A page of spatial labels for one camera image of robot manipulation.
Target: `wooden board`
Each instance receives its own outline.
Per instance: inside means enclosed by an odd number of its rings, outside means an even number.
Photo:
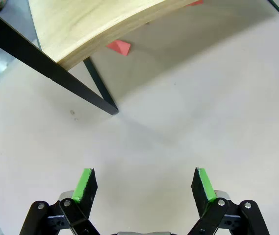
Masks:
[[[29,0],[41,48],[69,70],[131,30],[196,0]]]

